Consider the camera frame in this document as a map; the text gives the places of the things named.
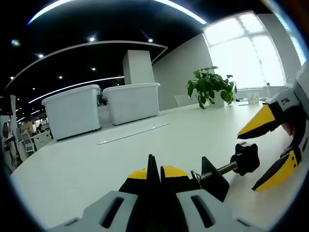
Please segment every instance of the green leaves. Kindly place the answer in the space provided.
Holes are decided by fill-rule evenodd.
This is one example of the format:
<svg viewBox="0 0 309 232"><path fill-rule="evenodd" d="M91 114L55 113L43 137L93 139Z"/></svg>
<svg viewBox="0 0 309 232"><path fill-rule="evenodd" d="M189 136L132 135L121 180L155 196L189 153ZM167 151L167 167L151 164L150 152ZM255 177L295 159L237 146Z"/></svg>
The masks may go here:
<svg viewBox="0 0 309 232"><path fill-rule="evenodd" d="M217 66L212 66L196 70L193 72L193 76L197 80L188 81L188 95L192 97L193 90L196 89L199 94L199 107L202 109L205 109L204 104L206 103L207 99L209 99L211 104L215 104L214 91L221 90L220 96L228 104L231 104L233 101L233 88L235 93L237 93L236 83L234 81L229 81L229 78L233 77L233 75L226 75L227 79L223 80L220 75L209 73L210 70L217 68Z"/></svg>
<svg viewBox="0 0 309 232"><path fill-rule="evenodd" d="M188 81L188 95L191 97L193 93L193 83L192 81Z"/></svg>

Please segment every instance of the black ceiling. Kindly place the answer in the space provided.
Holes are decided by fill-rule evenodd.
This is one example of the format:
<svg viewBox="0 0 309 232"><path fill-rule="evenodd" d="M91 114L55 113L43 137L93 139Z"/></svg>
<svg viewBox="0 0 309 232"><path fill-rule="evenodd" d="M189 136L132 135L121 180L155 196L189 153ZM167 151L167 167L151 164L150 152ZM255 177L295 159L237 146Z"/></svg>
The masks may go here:
<svg viewBox="0 0 309 232"><path fill-rule="evenodd" d="M97 41L130 40L169 47L163 54L200 33L201 28L222 17L241 11L269 13L258 0L173 0L207 21L202 25L186 14L152 0L73 0L43 14L31 24L27 22L50 0L9 1L2 9L2 64L0 91L23 68L59 49L83 44L94 36ZM11 45L18 39L20 46ZM36 63L23 72L6 89L16 95L17 117L29 117L33 109L41 109L41 101L28 102L43 94L96 79L123 75L122 59L128 49L149 50L152 59L161 48L148 45L100 44L75 48ZM101 88L116 81L99 82Z"/></svg>

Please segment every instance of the white wall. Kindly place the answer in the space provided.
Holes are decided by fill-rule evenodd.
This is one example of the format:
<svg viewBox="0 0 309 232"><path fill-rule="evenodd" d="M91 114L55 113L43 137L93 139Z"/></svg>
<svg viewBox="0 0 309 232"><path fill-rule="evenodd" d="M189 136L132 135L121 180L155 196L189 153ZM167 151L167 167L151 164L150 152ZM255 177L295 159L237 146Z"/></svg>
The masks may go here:
<svg viewBox="0 0 309 232"><path fill-rule="evenodd" d="M193 71L211 67L212 61L203 34L188 40L153 65L158 88L159 109L177 107L174 95L187 94Z"/></svg>
<svg viewBox="0 0 309 232"><path fill-rule="evenodd" d="M300 62L289 34L274 14L257 15L269 32L281 58L285 76L294 80Z"/></svg>
<svg viewBox="0 0 309 232"><path fill-rule="evenodd" d="M123 70L126 85L155 82L149 51L128 50Z"/></svg>

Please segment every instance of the small white box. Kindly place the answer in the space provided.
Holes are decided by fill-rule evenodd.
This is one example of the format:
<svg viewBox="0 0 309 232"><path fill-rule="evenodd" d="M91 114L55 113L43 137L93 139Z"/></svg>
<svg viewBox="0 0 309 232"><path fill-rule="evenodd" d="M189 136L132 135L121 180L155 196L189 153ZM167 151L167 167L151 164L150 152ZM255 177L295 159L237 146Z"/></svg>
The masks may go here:
<svg viewBox="0 0 309 232"><path fill-rule="evenodd" d="M103 90L114 125L158 115L159 83L110 87Z"/></svg>
<svg viewBox="0 0 309 232"><path fill-rule="evenodd" d="M100 128L98 85L83 86L58 93L42 101L56 140Z"/></svg>

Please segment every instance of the ceiling light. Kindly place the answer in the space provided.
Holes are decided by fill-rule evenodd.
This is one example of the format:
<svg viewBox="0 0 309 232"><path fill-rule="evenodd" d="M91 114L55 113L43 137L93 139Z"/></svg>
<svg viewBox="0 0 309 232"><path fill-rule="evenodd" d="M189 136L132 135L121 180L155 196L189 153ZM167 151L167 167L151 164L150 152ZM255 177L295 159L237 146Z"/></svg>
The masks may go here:
<svg viewBox="0 0 309 232"><path fill-rule="evenodd" d="M197 16L195 13L189 11L188 9L185 9L183 6L180 6L172 1L169 0L154 0L160 3L163 3L167 6L171 6L187 15L189 15L190 17L194 18L196 21L200 22L201 24L206 24L206 21L204 19L202 19L201 17Z"/></svg>
<svg viewBox="0 0 309 232"><path fill-rule="evenodd" d="M19 122L20 120L23 120L25 117L22 117L21 119L19 119L18 121L16 121L16 122Z"/></svg>
<svg viewBox="0 0 309 232"><path fill-rule="evenodd" d="M58 90L55 90L53 92L50 92L50 93L46 93L36 99L33 99L32 101L29 101L28 103L32 103L40 98L43 98L43 97L46 97L50 94L53 94L53 93L57 93L59 91L62 91L62 90L65 90L65 89L68 89L68 88L71 88L71 87L75 87L75 86L80 86L80 85L83 85L83 84L88 84L88 83L92 83L92 82L96 82L96 81L104 81L104 80L112 80L112 79L118 79L118 78L124 78L124 76L117 76L117 77L110 77L110 78L104 78L104 79L99 79L99 80L94 80L94 81L87 81L87 82L83 82L83 83L79 83L79 84L75 84L75 85L72 85L72 86L68 86L68 87L64 87L64 88L61 88L61 89L58 89Z"/></svg>
<svg viewBox="0 0 309 232"><path fill-rule="evenodd" d="M69 1L72 1L72 0L58 0L48 6L46 6L45 8L43 8L42 10L40 10L39 12L37 12L33 18L31 20L29 20L28 24L29 25L31 22L33 22L36 18L40 17L42 14L54 9L55 7L58 7L66 2L69 2ZM172 2L172 1L169 1L169 0L154 0L154 1L157 1L157 2L160 2L162 4L165 4L167 6L170 6L170 7L173 7L187 15L189 15L190 17L194 18L195 20L197 20L198 22L200 22L201 24L206 24L206 21L203 20L201 17L197 16L195 13L185 9L184 7Z"/></svg>
<svg viewBox="0 0 309 232"><path fill-rule="evenodd" d="M11 44L13 45L13 46L20 46L20 43L19 43L19 41L18 40L12 40L11 41Z"/></svg>
<svg viewBox="0 0 309 232"><path fill-rule="evenodd" d="M31 113L31 115L32 115L32 114L35 114L35 113L37 113L37 112L39 112L39 111L40 111L40 110L34 111L33 113Z"/></svg>

